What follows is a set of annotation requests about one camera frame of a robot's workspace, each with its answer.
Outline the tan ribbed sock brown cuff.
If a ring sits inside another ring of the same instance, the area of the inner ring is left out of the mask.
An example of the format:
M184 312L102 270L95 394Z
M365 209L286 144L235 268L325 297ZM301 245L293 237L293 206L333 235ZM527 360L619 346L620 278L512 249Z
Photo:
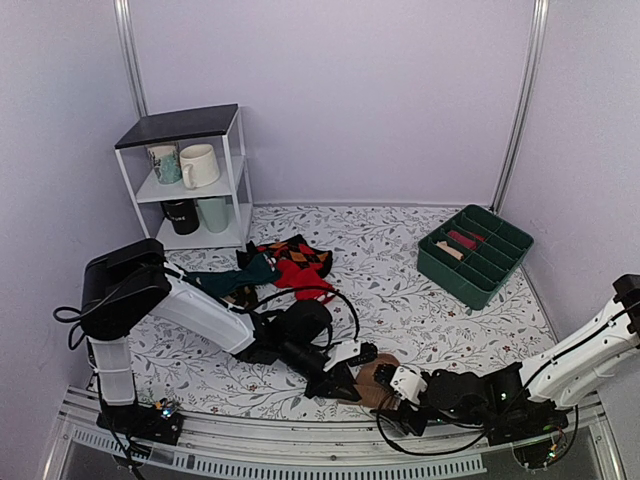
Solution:
M355 377L355 389L360 395L355 405L374 409L385 398L388 391L374 379L376 369L383 364L398 367L400 362L392 354L379 353L374 361L364 364Z

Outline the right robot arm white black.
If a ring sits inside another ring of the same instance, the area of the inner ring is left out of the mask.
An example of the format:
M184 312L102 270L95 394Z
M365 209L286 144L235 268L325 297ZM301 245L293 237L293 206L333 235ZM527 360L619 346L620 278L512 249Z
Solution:
M420 436L442 422L479 429L491 444L566 428L568 411L639 353L639 277L625 274L613 288L581 329L492 373L378 366L374 379L387 393L374 414L404 434Z

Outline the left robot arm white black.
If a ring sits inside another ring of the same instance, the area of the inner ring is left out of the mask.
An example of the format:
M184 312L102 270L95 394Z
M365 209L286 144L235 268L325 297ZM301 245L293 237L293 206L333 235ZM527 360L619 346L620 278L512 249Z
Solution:
M213 342L250 364L281 361L303 376L308 398L358 402L353 366L372 361L376 347L358 338L319 346L320 334L333 334L325 303L307 292L336 297L324 285L294 288L299 298L286 309L262 311L225 300L229 290L253 284L251 274L277 274L266 255L228 272L188 272L170 262L161 242L145 239L90 261L84 271L82 305L61 306L52 316L71 331L68 346L88 341L98 375L101 400L111 419L128 434L148 426L148 412L137 403L128 336L148 316L159 317Z

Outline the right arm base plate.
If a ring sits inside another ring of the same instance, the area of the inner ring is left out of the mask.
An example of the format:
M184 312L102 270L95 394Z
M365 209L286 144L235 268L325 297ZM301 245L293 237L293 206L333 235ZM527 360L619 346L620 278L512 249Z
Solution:
M568 437L567 410L558 410L552 400L542 403L518 400L488 426L488 444L498 446L518 441L528 441L546 435L539 443L525 443L512 448L518 464L526 470L546 470L557 464L573 447L576 431Z

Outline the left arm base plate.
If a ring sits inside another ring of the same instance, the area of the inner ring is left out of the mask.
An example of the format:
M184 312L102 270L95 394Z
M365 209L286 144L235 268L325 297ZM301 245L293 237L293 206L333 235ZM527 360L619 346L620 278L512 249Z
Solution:
M125 406L109 406L102 392L100 378L96 385L100 401L97 426L128 440L142 439L176 446L182 432L184 416L176 402L166 398L151 406L141 405L137 399Z

